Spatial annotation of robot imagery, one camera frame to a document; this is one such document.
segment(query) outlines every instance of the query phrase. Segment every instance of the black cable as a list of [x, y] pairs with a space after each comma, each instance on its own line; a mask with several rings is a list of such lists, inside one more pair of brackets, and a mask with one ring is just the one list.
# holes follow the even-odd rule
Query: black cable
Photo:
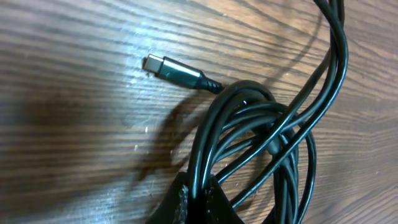
[[[263, 223], [301, 223], [307, 211], [315, 185], [316, 149], [311, 129], [335, 100], [345, 79], [348, 47], [343, 30], [344, 2], [314, 0], [330, 24], [330, 49], [312, 73], [298, 95], [288, 105], [276, 102], [272, 93], [260, 83], [242, 80], [223, 87], [207, 78], [203, 72], [171, 58], [149, 55], [145, 69], [160, 78], [189, 88], [209, 90], [218, 94], [199, 125], [187, 170], [188, 220], [205, 207], [210, 185], [211, 168], [218, 161], [245, 150], [237, 159], [215, 175], [219, 184], [245, 165], [261, 151], [272, 155], [271, 162], [247, 188], [229, 204], [238, 207], [274, 174], [275, 206]], [[328, 68], [325, 82], [315, 100], [301, 113], [303, 102]], [[293, 127], [299, 126], [297, 133]], [[254, 137], [231, 146], [237, 138], [252, 131]], [[298, 144], [307, 142], [308, 171], [299, 203]]]

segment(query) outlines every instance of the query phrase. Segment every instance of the metal connector tip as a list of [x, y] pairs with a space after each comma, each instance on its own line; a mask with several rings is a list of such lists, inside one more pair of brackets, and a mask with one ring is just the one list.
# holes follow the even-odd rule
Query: metal connector tip
[[163, 59], [160, 57], [156, 57], [155, 55], [148, 55], [147, 60], [144, 65], [145, 70], [149, 70], [154, 73], [159, 73], [160, 68], [163, 65]]

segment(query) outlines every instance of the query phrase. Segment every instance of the table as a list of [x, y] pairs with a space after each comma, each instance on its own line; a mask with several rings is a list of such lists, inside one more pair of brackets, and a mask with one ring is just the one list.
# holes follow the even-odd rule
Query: table
[[[397, 16], [395, 0], [346, 1], [349, 70], [313, 130], [305, 223], [397, 222]], [[223, 83], [255, 80], [288, 104], [328, 37], [309, 0], [0, 1], [0, 219], [144, 223], [186, 169], [214, 96], [157, 79], [143, 58], [166, 55]], [[269, 161], [263, 154], [230, 177], [227, 196]], [[238, 215], [260, 223], [272, 206], [269, 180]]]

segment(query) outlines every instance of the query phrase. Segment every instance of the wooden surface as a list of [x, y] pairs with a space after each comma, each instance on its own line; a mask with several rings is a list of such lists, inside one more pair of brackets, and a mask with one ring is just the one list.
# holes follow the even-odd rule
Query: wooden surface
[[[397, 16], [396, 0], [346, 1], [349, 70], [313, 130], [306, 223], [398, 222]], [[310, 0], [0, 0], [0, 220], [144, 223], [214, 98], [141, 70], [147, 54], [262, 82], [288, 104], [328, 46]], [[269, 159], [229, 178], [228, 197]], [[269, 180], [238, 214], [260, 223], [272, 200]]]

